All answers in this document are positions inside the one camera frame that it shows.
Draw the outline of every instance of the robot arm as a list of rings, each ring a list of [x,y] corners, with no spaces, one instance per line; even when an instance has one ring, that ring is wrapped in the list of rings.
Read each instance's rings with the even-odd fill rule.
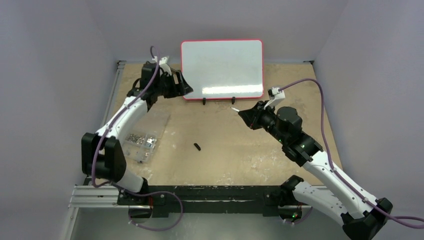
[[[367,201],[386,213],[391,212],[392,204],[386,198],[377,199],[330,162],[320,144],[302,131],[302,118],[295,108],[284,106],[274,113],[275,106],[285,98],[282,90],[273,87],[268,94],[270,101],[258,101],[253,108],[241,110],[238,115],[250,129],[263,128],[271,134],[282,144],[282,151],[291,161],[316,176],[333,194],[293,175],[281,185],[280,205],[293,200],[306,203],[339,223],[351,239],[371,239],[387,222],[387,217]]]
[[[103,152],[97,154],[94,166],[96,178],[109,180],[134,193],[147,192],[147,180],[127,168],[121,143],[124,142],[134,124],[156,103],[159,96],[175,98],[193,91],[184,80],[182,73],[168,66],[168,57],[159,60],[160,74],[154,75],[157,58],[154,57],[153,61],[155,63],[147,62],[143,65],[141,78],[133,83],[123,105],[111,120],[95,133],[86,133],[81,140],[82,172],[91,175],[97,146],[101,142],[99,149]]]

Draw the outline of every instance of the metal frame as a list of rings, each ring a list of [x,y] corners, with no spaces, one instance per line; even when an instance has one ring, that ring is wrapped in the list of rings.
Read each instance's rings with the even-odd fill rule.
[[[127,63],[127,61],[118,61],[116,63],[117,66],[116,66],[115,78],[114,78],[114,81],[112,83],[109,99],[107,100],[106,112],[104,113],[104,117],[103,117],[103,120],[100,123],[100,127],[105,125],[105,123],[113,115],[114,104],[115,104],[115,101],[116,101],[116,98],[117,98],[117,95],[118,95],[119,86],[121,85],[122,76],[123,76],[123,73],[124,73],[124,68],[125,68],[126,63]],[[72,237],[72,232],[74,230],[75,221],[77,219],[77,216],[78,216],[78,213],[79,213],[79,208],[80,208],[80,206],[76,206],[76,205],[72,204],[72,201],[73,201],[73,198],[74,198],[74,193],[75,193],[75,189],[72,192],[72,197],[70,199],[68,211],[66,213],[65,222],[63,224],[63,228],[62,228],[62,231],[61,231],[61,234],[60,234],[60,237],[59,237],[60,240],[70,240],[71,237]]]
[[[315,186],[320,191],[323,191],[323,194],[332,195],[331,191],[325,186]],[[89,209],[140,209],[140,210],[149,210],[150,206],[148,205],[118,205],[118,198],[120,197],[120,192],[114,186],[105,185],[100,188],[94,188],[91,185],[76,185],[73,187],[72,196],[68,205],[68,212],[66,214],[65,224],[60,236],[60,240],[71,240],[76,220],[81,208]],[[285,205],[283,207],[278,207],[278,209],[287,209],[292,210],[296,209],[297,205]],[[303,209],[308,209],[310,206],[303,205]]]

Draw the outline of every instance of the white wall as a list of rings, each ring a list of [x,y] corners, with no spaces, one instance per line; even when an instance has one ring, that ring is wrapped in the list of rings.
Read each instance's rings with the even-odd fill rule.
[[[0,2],[0,239],[58,239],[115,69],[83,0]]]
[[[344,169],[424,216],[424,1],[350,0],[315,64]],[[376,239],[421,239],[389,222]]]
[[[87,0],[114,55],[180,59],[183,40],[260,38],[266,61],[315,59],[347,0]]]

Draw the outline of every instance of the wooden tabletop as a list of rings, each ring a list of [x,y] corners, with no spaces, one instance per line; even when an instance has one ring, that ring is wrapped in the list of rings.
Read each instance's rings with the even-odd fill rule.
[[[133,82],[140,77],[143,64],[126,64],[114,112],[124,102]],[[265,64],[264,88],[285,86],[303,78],[315,78],[312,65]],[[320,132],[320,92],[313,82],[303,82],[285,90],[279,105],[297,109],[303,130],[324,146]],[[127,159],[127,167],[148,179],[150,185],[280,185],[298,175],[312,185],[322,183],[290,161],[281,144],[263,129],[251,130],[231,110],[252,108],[260,99],[186,101],[182,97],[158,99],[152,109],[170,114],[155,152],[148,163]],[[333,161],[341,166],[339,154],[325,114],[325,134]],[[193,145],[198,143],[201,151]]]

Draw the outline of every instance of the purple cable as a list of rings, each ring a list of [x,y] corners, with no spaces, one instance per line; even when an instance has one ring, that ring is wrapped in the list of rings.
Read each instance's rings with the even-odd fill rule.
[[[96,184],[96,162],[97,162],[97,157],[99,156],[100,147],[101,147],[103,141],[105,140],[106,135],[112,129],[112,127],[114,126],[115,122],[119,119],[119,117],[129,107],[131,107],[147,91],[147,89],[150,87],[150,85],[152,85],[153,80],[155,79],[155,77],[156,77],[156,75],[158,73],[158,70],[159,70],[159,59],[160,59],[160,57],[159,57],[159,51],[158,51],[158,49],[156,47],[151,46],[150,47],[150,55],[152,56],[152,58],[154,58],[154,55],[153,55],[153,52],[152,52],[153,48],[156,50],[157,61],[156,61],[156,67],[154,68],[154,72],[153,72],[153,75],[151,76],[150,81],[147,83],[147,85],[145,86],[145,88],[131,102],[129,102],[128,106],[127,107],[124,107],[121,111],[119,111],[118,114],[112,119],[112,121],[110,122],[109,126],[107,126],[107,129],[104,131],[103,135],[101,136],[101,138],[100,138],[100,140],[99,140],[99,142],[97,144],[97,147],[96,147],[95,152],[94,152],[92,166],[91,166],[91,184],[95,188],[99,188],[101,186],[104,186],[106,184],[111,183],[110,181],[106,181],[106,182],[103,182],[103,183],[98,184],[98,185]],[[123,188],[120,188],[119,186],[117,186],[116,184],[113,184],[112,183],[112,185],[114,187],[118,188],[118,189],[123,189]],[[156,194],[169,194],[169,195],[172,195],[174,198],[176,198],[177,201],[179,202],[179,206],[180,206],[181,212],[180,212],[180,215],[179,215],[177,221],[175,221],[174,224],[172,224],[171,226],[164,227],[164,228],[150,228],[150,227],[142,226],[142,225],[140,225],[138,223],[135,223],[130,218],[130,222],[132,224],[134,224],[136,227],[140,227],[142,229],[146,229],[146,230],[150,230],[150,231],[156,231],[156,232],[166,231],[166,230],[169,230],[169,229],[175,227],[178,223],[180,223],[181,218],[183,218],[183,203],[181,202],[181,199],[177,195],[175,195],[174,193],[172,193],[172,192],[169,192],[169,191],[156,191],[156,192],[151,192],[151,193],[147,193],[147,194],[138,194],[138,193],[135,193],[135,192],[126,190],[126,189],[125,189],[125,191],[127,193],[131,194],[131,195],[136,196],[136,197],[148,197],[148,196],[152,196],[152,195],[156,195]]]
[[[170,230],[170,229],[172,229],[173,227],[175,227],[177,224],[179,224],[180,223],[180,221],[181,221],[181,219],[183,218],[183,215],[184,215],[184,212],[183,212],[183,202],[181,201],[181,199],[177,196],[177,195],[175,195],[175,193],[173,193],[173,192],[170,192],[170,191],[155,191],[155,192],[151,192],[151,193],[147,193],[147,194],[138,194],[138,193],[135,193],[135,192],[132,192],[132,191],[129,191],[129,190],[125,190],[127,193],[129,193],[129,194],[131,194],[131,195],[134,195],[134,196],[136,196],[136,197],[148,197],[148,196],[152,196],[152,195],[157,195],[157,194],[169,194],[169,195],[172,195],[174,198],[176,198],[176,200],[178,201],[178,203],[179,203],[179,209],[180,209],[180,212],[179,212],[179,216],[178,216],[178,219],[173,223],[173,224],[171,224],[170,226],[167,226],[167,227],[163,227],[163,228],[152,228],[152,227],[148,227],[148,226],[143,226],[143,225],[140,225],[140,224],[138,224],[138,223],[135,223],[132,219],[131,219],[131,216],[130,216],[130,214],[128,213],[128,219],[129,219],[129,222],[131,223],[131,224],[133,224],[134,226],[136,226],[136,227],[139,227],[139,228],[142,228],[142,229],[146,229],[146,230],[149,230],[149,231],[154,231],[154,232],[162,232],[162,231],[166,231],[166,230]]]
[[[280,88],[279,91],[288,89],[291,86],[294,86],[296,84],[299,84],[299,83],[302,83],[302,82],[306,82],[306,81],[314,82],[318,86],[319,92],[321,94],[321,135],[322,135],[322,139],[324,141],[325,149],[327,150],[327,154],[328,154],[328,164],[329,164],[331,170],[333,170],[333,172],[335,173],[335,175],[347,187],[349,187],[350,190],[352,190],[356,195],[358,195],[362,200],[364,200],[365,199],[365,196],[362,195],[358,190],[356,190],[355,187],[352,186],[346,179],[344,179],[343,176],[340,175],[340,173],[338,173],[336,170],[334,170],[334,163],[333,163],[333,160],[332,160],[332,157],[331,157],[329,144],[327,142],[327,138],[326,138],[326,135],[324,133],[324,92],[323,92],[323,88],[321,87],[320,83],[317,82],[317,80],[312,79],[312,78],[303,78],[303,79],[294,81],[294,82],[290,83],[287,86],[284,86],[284,87]],[[411,224],[411,223],[408,223],[408,222],[405,222],[405,221],[402,221],[401,220],[401,219],[416,220],[416,221],[420,221],[420,222],[423,222],[424,223],[424,218],[416,217],[416,216],[392,216],[392,215],[388,214],[387,212],[383,211],[381,208],[379,208],[378,206],[376,206],[372,202],[370,202],[369,200],[366,200],[365,202],[368,205],[370,205],[371,207],[373,207],[375,210],[377,210],[378,212],[380,212],[381,214],[383,214],[384,216],[386,216],[388,219],[393,220],[393,221],[397,222],[398,224],[401,224],[403,226],[406,226],[406,227],[412,228],[412,229],[424,229],[424,224],[422,224],[422,225],[416,225],[416,224]]]
[[[302,223],[303,221],[305,221],[308,217],[309,217],[309,215],[311,215],[311,213],[312,213],[312,209],[314,209],[312,206],[310,207],[310,209],[309,209],[309,211],[307,211],[307,213],[305,214],[305,216],[303,216],[301,219],[299,219],[299,221],[295,221],[294,222],[294,225],[296,225],[296,224],[300,224],[300,223]]]

